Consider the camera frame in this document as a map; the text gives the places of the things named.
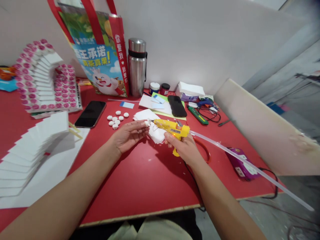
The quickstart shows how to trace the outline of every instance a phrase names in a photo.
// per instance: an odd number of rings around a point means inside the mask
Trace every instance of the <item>small jar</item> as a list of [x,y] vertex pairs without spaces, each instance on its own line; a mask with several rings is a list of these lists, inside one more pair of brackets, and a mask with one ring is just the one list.
[[161,88],[160,88],[160,94],[161,95],[167,95],[170,89],[170,85],[167,83],[163,83],[161,84]]
[[152,95],[153,92],[158,93],[160,89],[159,83],[150,83],[149,93]]

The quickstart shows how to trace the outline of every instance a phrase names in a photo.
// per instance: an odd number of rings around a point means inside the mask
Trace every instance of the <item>cartoon rabbit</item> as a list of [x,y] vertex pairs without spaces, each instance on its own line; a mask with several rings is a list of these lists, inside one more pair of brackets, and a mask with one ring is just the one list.
[[118,96],[122,95],[124,91],[118,88],[118,78],[110,78],[107,74],[100,73],[100,68],[92,68],[92,82],[99,89],[99,91],[106,95]]

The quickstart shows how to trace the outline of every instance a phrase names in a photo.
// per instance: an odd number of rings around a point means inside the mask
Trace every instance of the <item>black phone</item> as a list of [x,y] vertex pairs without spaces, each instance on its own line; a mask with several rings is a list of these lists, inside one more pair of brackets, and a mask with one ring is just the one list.
[[106,102],[91,101],[74,125],[82,128],[93,128],[97,124],[106,105]]
[[186,117],[187,112],[184,109],[184,105],[178,96],[168,96],[168,101],[171,106],[172,115],[175,117]]

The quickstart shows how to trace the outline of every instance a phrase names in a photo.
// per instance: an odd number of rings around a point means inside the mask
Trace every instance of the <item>red bag strap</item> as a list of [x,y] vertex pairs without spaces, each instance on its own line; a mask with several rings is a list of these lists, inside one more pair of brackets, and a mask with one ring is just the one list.
[[69,42],[74,44],[74,41],[71,37],[71,34],[69,33],[66,25],[64,24],[63,20],[61,19],[60,15],[59,15],[59,12],[61,12],[61,8],[56,7],[54,0],[48,0],[48,4],[49,4],[49,7],[50,7],[54,17],[56,18],[57,22],[59,23],[62,31],[67,36]]
[[[70,35],[66,25],[64,24],[63,20],[61,19],[60,15],[59,15],[59,12],[61,12],[61,8],[56,7],[54,0],[47,0],[47,1],[48,1],[49,7],[50,7],[53,15],[55,16],[56,20],[58,21],[64,34],[67,36],[69,42],[74,44],[72,36]],[[106,0],[106,1],[108,4],[108,7],[110,9],[110,12],[112,14],[117,14],[116,7],[114,5],[114,1],[113,0]],[[86,9],[86,12],[88,14],[89,22],[91,24],[93,35],[96,39],[96,43],[97,44],[104,44],[98,16],[96,14],[96,11],[94,10],[92,2],[90,0],[81,0],[81,2],[82,2],[83,6]]]

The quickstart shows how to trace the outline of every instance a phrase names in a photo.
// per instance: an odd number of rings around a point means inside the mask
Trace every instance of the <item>hot glue gun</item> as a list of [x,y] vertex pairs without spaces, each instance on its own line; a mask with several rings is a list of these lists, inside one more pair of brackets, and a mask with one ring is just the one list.
[[[181,137],[186,137],[189,134],[190,127],[182,124],[178,124],[176,122],[171,122],[167,120],[162,119],[155,119],[150,120],[153,122],[158,128],[164,129],[167,132],[171,133],[173,136],[175,136],[179,141],[181,141]],[[176,157],[179,157],[179,153],[177,153],[177,150],[173,150],[173,155]]]

